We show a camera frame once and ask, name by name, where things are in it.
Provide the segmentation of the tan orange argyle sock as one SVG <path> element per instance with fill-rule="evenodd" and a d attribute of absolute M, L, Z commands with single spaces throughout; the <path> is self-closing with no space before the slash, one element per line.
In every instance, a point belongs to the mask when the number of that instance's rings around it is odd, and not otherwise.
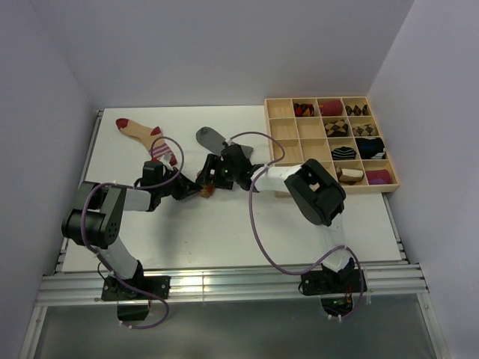
<path fill-rule="evenodd" d="M 213 183 L 213 176 L 203 174 L 200 171 L 197 173 L 197 178 L 195 180 L 195 183 L 198 184 L 201 187 L 199 195 L 202 198 L 211 197 L 213 195 L 215 189 L 216 189 L 216 187 Z"/>

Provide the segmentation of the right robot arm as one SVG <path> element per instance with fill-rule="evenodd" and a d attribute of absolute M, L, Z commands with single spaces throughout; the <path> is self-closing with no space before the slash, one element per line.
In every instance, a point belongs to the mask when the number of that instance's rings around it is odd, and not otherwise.
<path fill-rule="evenodd" d="M 342 213 L 346 193 L 336 179 L 315 159 L 300 165 L 276 167 L 252 164 L 241 146 L 226 144 L 221 154 L 209 154 L 199 172 L 196 183 L 202 186 L 231 189 L 236 183 L 248 192 L 248 213 L 255 241 L 266 260 L 277 270 L 288 275 L 305 275 L 320 266 L 328 289 L 341 291 L 353 278 L 356 257 L 346 246 Z M 326 253 L 303 271 L 288 271 L 276 264 L 266 252 L 257 232 L 253 194 L 264 191 L 287 192 L 303 217 L 320 229 Z"/>

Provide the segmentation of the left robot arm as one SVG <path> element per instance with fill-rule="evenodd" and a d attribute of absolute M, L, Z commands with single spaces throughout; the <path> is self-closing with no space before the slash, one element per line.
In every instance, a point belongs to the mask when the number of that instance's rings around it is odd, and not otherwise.
<path fill-rule="evenodd" d="M 201 186 L 162 162 L 146 161 L 135 185 L 84 181 L 78 187 L 61 224 L 67 239 L 99 257 L 120 278 L 119 290 L 127 298 L 138 298 L 146 289 L 143 266 L 120 239 L 125 212 L 152 212 L 165 197 L 182 201 L 198 194 Z"/>

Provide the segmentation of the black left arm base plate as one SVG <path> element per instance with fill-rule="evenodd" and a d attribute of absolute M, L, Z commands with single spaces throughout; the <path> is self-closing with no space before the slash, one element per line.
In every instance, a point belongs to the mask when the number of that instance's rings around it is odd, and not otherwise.
<path fill-rule="evenodd" d="M 136 325 L 150 314 L 153 301 L 165 302 L 169 296 L 169 276 L 147 276 L 135 281 L 119 281 L 108 276 L 104 280 L 100 300 L 117 303 L 117 317 L 122 323 Z"/>

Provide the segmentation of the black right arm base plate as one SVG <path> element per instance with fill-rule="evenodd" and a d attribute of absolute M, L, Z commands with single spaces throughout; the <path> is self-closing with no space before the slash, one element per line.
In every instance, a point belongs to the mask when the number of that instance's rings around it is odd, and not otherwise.
<path fill-rule="evenodd" d="M 353 269 L 346 277 L 323 269 L 302 275 L 298 290 L 304 296 L 319 296 L 324 312 L 339 319 L 353 311 L 355 308 L 353 296 L 364 295 L 367 284 L 363 272 L 359 269 Z"/>

